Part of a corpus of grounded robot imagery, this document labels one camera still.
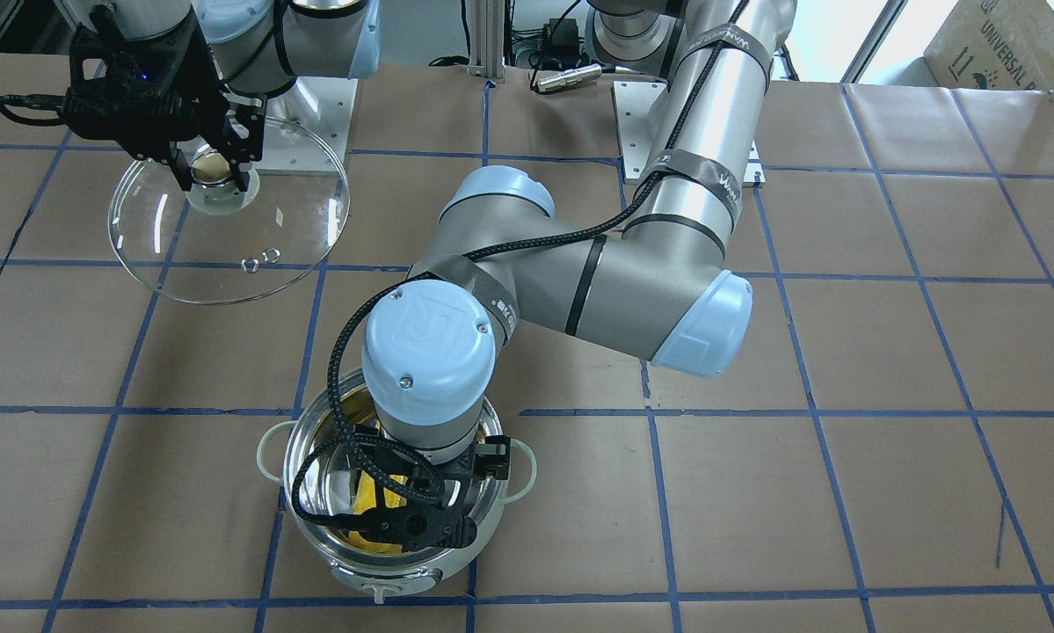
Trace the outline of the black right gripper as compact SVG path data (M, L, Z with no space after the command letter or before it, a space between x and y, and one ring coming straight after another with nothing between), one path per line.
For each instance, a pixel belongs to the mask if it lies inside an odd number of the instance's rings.
M238 192L248 164L264 156L265 101L229 102L196 25L149 40L115 39L80 25L69 50L71 84L61 120L87 140L117 142L136 159L168 162L178 187L194 184L192 165L174 142L202 137L222 147Z

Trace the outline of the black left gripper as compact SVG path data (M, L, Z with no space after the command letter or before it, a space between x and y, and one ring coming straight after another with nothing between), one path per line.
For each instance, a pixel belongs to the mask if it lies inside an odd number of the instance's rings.
M346 448L331 466L329 529L341 540L347 541L350 530L358 530L369 541L402 545L403 553L466 549L479 542L481 526L494 520L506 496L511 440L476 440L442 464L419 463L414 458L417 450L393 440L356 440L354 446L373 469L363 469ZM355 513L362 473L409 502Z

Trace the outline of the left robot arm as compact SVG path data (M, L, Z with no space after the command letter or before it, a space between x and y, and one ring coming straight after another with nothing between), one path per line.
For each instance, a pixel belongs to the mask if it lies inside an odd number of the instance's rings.
M351 316L327 375L334 437L286 490L301 520L403 549L466 548L447 480L506 477L476 446L485 391L519 321L713 377L738 352L752 285L723 268L747 159L795 1L596 1L608 60L668 65L635 198L596 228L557 219L525 172L470 173L406 281Z

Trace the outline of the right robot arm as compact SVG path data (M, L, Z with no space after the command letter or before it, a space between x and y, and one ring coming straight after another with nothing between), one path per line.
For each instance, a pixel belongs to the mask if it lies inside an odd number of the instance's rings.
M73 1L71 84L54 107L85 140L170 169L184 191L202 139L246 191L264 155L265 104L299 77L369 77L378 1Z

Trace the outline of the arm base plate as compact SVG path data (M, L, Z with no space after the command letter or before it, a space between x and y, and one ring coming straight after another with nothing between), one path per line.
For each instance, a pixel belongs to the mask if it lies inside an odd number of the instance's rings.
M299 77L293 88L268 101L262 159L254 165L274 175L325 176L345 157L357 79Z
M664 147L678 119L670 113L671 103L666 84L614 81L616 128L628 184L643 179L644 169ZM723 161L745 185L754 185L760 160L752 145L762 103L760 90L716 90L715 95L699 97L687 117L690 127L680 134L679 147Z

